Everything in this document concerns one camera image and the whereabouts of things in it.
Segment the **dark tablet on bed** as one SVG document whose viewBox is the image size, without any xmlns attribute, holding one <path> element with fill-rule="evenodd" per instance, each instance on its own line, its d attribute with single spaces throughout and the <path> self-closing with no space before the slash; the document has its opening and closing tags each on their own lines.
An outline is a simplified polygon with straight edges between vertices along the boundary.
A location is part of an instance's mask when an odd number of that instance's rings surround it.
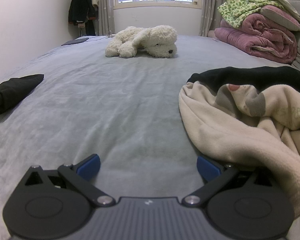
<svg viewBox="0 0 300 240">
<path fill-rule="evenodd" d="M 75 40 L 71 40 L 71 41 L 67 41 L 64 44 L 62 44 L 62 46 L 68 46 L 68 45 L 73 45 L 73 44 L 80 44 L 83 43 L 85 41 L 89 40 L 89 37 L 81 37 Z"/>
</svg>

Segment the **green patterned blanket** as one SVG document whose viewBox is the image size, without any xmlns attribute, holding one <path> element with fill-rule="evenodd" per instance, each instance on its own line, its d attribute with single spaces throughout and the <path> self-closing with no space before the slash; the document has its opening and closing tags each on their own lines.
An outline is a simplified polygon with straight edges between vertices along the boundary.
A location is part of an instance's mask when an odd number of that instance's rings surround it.
<svg viewBox="0 0 300 240">
<path fill-rule="evenodd" d="M 225 0 L 218 7 L 218 11 L 226 23 L 238 29 L 246 17 L 259 12 L 266 5 L 272 5 L 287 12 L 284 6 L 276 0 Z"/>
</svg>

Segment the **beige bear raglan shirt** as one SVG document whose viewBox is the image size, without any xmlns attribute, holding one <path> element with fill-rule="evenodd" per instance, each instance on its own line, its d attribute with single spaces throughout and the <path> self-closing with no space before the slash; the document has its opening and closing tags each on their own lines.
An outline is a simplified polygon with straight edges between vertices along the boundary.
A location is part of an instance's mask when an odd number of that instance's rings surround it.
<svg viewBox="0 0 300 240">
<path fill-rule="evenodd" d="M 300 216 L 300 71 L 226 67 L 193 74 L 179 109 L 200 152 L 269 168 Z"/>
</svg>

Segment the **right grey curtain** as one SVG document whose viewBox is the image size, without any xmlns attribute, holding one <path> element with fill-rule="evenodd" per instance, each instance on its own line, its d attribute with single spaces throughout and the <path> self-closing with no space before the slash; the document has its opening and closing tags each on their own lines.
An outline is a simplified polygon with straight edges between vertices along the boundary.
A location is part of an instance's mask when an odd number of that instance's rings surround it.
<svg viewBox="0 0 300 240">
<path fill-rule="evenodd" d="M 202 0 L 202 15 L 200 19 L 199 36 L 208 37 L 209 31 L 220 27 L 221 14 L 218 7 L 225 0 Z"/>
</svg>

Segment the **grey bed sheet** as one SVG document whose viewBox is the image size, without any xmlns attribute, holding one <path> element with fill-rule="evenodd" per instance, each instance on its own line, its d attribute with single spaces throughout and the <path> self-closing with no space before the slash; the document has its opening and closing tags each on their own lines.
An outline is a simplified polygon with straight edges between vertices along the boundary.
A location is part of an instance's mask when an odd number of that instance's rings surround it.
<svg viewBox="0 0 300 240">
<path fill-rule="evenodd" d="M 200 188 L 199 152 L 179 113 L 181 88 L 210 69 L 277 66 L 212 38 L 179 36 L 172 59 L 106 57 L 108 42 L 61 46 L 5 75 L 44 80 L 0 115 L 0 239 L 10 237 L 4 205 L 32 165 L 54 170 L 96 153 L 101 170 L 93 183 L 114 198 L 182 198 Z"/>
</svg>

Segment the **left grey curtain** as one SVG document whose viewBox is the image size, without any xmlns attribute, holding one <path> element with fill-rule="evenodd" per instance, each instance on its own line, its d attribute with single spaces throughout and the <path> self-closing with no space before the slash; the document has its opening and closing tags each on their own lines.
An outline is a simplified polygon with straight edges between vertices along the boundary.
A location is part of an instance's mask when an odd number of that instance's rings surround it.
<svg viewBox="0 0 300 240">
<path fill-rule="evenodd" d="M 100 36 L 115 33 L 114 0 L 98 0 L 97 24 Z"/>
</svg>

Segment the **dark jacket on rack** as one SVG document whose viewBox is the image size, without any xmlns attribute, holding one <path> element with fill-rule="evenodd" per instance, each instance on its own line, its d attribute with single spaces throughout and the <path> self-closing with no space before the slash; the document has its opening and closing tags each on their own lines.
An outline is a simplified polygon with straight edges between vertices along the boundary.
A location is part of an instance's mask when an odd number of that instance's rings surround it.
<svg viewBox="0 0 300 240">
<path fill-rule="evenodd" d="M 71 0 L 68 23 L 84 27 L 88 36 L 95 36 L 94 21 L 97 18 L 98 0 Z"/>
</svg>

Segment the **folded black garment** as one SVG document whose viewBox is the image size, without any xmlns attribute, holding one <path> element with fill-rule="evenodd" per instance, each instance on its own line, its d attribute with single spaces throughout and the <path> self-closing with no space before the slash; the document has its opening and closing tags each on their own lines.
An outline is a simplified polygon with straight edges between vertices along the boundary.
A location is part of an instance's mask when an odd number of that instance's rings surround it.
<svg viewBox="0 0 300 240">
<path fill-rule="evenodd" d="M 44 74 L 10 78 L 0 84 L 0 115 L 24 100 L 44 79 Z"/>
</svg>

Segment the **white plush dog toy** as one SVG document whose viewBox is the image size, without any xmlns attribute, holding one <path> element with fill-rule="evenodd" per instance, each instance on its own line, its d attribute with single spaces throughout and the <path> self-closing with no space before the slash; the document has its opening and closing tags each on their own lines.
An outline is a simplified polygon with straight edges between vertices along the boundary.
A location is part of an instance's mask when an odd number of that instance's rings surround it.
<svg viewBox="0 0 300 240">
<path fill-rule="evenodd" d="M 128 27 L 119 31 L 105 49 L 106 57 L 135 57 L 144 50 L 156 58 L 172 58 L 177 53 L 177 31 L 169 25 L 151 28 Z"/>
</svg>

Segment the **pink beige pillow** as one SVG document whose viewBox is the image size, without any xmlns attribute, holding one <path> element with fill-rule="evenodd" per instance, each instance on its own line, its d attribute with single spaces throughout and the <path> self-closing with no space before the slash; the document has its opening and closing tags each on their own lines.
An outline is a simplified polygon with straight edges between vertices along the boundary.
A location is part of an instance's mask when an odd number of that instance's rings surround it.
<svg viewBox="0 0 300 240">
<path fill-rule="evenodd" d="M 300 23 L 289 13 L 272 5 L 261 8 L 260 14 L 290 31 L 300 31 Z"/>
</svg>

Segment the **grey curtain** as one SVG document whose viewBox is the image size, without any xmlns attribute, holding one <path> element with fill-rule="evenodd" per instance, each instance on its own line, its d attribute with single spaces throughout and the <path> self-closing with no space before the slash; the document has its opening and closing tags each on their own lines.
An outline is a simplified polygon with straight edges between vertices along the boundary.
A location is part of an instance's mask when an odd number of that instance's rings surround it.
<svg viewBox="0 0 300 240">
<path fill-rule="evenodd" d="M 98 0 L 97 24 L 100 36 L 115 33 L 114 0 Z"/>
<path fill-rule="evenodd" d="M 221 14 L 218 7 L 225 0 L 202 0 L 202 15 L 200 19 L 199 36 L 208 37 L 209 31 L 220 27 Z"/>
</svg>

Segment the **pink rolled quilt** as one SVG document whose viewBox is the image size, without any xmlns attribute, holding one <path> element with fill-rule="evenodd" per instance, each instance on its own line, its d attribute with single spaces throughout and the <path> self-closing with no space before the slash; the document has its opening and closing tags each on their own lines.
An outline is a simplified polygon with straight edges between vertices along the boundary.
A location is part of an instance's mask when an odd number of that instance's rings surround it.
<svg viewBox="0 0 300 240">
<path fill-rule="evenodd" d="M 295 35 L 261 14 L 249 15 L 238 28 L 222 20 L 214 33 L 222 42 L 255 57 L 290 64 L 297 56 Z"/>
</svg>

